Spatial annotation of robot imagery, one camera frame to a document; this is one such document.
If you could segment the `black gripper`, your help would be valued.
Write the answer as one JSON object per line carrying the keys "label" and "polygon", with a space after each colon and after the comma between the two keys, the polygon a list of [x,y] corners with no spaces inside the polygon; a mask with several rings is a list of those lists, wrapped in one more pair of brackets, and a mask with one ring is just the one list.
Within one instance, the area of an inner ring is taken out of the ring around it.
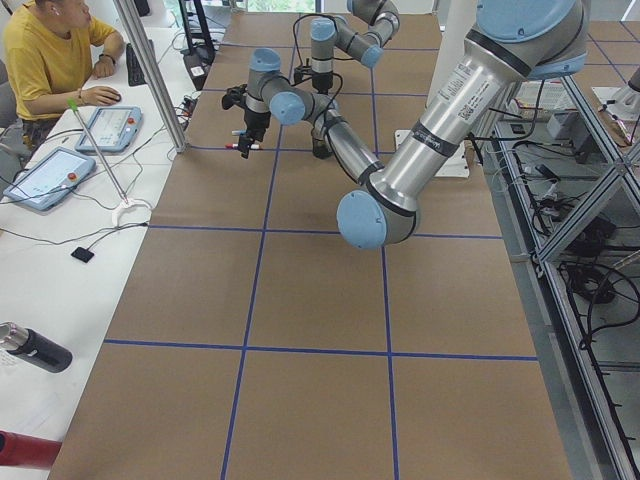
{"label": "black gripper", "polygon": [[245,133],[238,137],[237,149],[241,157],[247,159],[254,142],[262,142],[267,129],[270,126],[271,112],[256,112],[250,108],[245,109],[244,122]]}

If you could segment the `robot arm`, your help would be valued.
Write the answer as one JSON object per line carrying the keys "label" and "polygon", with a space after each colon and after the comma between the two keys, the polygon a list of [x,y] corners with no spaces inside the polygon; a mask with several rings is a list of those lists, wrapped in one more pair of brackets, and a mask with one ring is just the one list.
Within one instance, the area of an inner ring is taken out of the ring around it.
{"label": "robot arm", "polygon": [[242,155],[261,141],[271,120],[301,121],[326,144],[357,184],[337,208],[342,237],[360,249],[409,238],[419,223],[418,198],[476,122],[508,86],[578,72],[586,60],[586,1],[480,1],[464,52],[387,163],[357,136],[327,95],[292,85],[272,49],[256,49],[245,84],[229,88],[224,108],[240,107]]}
{"label": "robot arm", "polygon": [[340,16],[323,16],[311,22],[311,82],[320,94],[333,88],[334,50],[368,69],[380,61],[386,43],[399,31],[399,12],[393,1],[348,1],[348,11],[366,22],[365,33],[356,32]]}

